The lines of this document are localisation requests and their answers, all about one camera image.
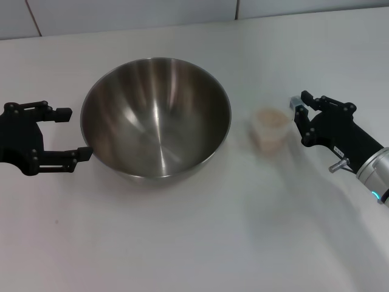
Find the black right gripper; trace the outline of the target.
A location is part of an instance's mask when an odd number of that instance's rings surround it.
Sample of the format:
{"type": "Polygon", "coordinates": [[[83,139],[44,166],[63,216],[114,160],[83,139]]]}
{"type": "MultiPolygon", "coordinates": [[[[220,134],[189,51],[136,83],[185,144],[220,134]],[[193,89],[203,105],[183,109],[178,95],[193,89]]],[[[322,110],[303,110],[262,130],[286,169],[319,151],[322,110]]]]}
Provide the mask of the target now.
{"type": "Polygon", "coordinates": [[[302,102],[321,111],[313,119],[308,110],[299,105],[295,108],[294,122],[305,147],[316,145],[331,150],[340,160],[346,159],[350,172],[356,174],[367,160],[384,147],[353,121],[356,111],[353,103],[342,103],[327,96],[314,97],[301,92],[302,102]]]}

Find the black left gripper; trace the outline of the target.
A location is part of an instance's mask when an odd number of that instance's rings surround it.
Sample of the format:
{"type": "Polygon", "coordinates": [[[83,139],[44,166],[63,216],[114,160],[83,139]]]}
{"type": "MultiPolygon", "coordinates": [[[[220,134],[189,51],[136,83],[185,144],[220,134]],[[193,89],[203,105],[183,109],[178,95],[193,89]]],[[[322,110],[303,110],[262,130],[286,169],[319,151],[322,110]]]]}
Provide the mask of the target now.
{"type": "Polygon", "coordinates": [[[37,122],[68,122],[70,108],[53,109],[47,101],[9,102],[1,114],[1,162],[14,165],[26,176],[39,173],[73,173],[79,162],[90,160],[92,147],[68,151],[43,150],[37,122]]]}

